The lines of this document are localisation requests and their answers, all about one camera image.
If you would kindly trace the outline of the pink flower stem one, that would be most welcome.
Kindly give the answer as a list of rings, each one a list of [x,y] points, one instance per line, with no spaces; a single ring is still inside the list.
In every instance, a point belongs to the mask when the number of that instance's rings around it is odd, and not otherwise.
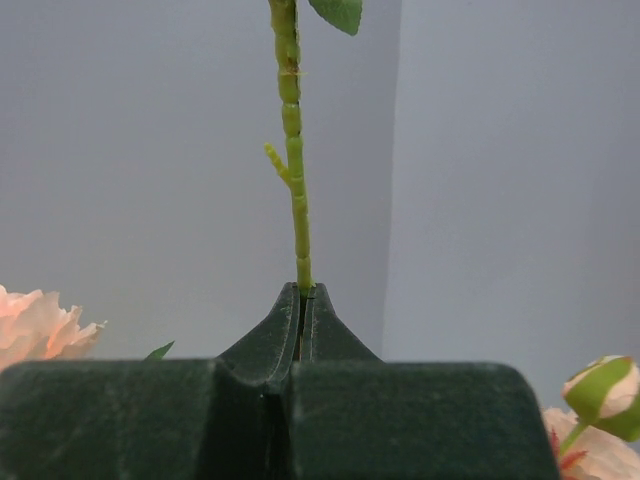
[[[269,7],[278,67],[278,93],[282,102],[281,119],[286,158],[282,159],[271,144],[265,144],[264,150],[277,175],[290,191],[297,286],[301,295],[307,297],[315,283],[312,278],[311,229],[303,159],[304,142],[300,107],[300,79],[303,72],[300,70],[298,8],[295,1],[271,1]]]

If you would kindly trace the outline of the pink flower stem two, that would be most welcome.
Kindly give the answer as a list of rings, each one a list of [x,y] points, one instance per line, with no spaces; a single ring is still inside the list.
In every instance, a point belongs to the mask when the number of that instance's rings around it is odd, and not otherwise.
[[[96,345],[106,327],[79,323],[80,306],[59,305],[59,294],[1,290],[1,368],[25,361],[79,359]]]

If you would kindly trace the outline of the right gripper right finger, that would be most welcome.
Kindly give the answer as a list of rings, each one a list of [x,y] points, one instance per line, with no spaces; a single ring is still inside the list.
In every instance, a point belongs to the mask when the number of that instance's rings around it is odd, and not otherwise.
[[[555,479],[536,397],[494,362],[386,363],[318,285],[288,381],[297,479]]]

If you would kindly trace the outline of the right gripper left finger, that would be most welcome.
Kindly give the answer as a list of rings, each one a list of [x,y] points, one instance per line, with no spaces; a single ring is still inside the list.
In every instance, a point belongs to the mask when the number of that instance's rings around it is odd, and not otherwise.
[[[287,479],[300,297],[211,359],[30,361],[1,376],[5,479]]]

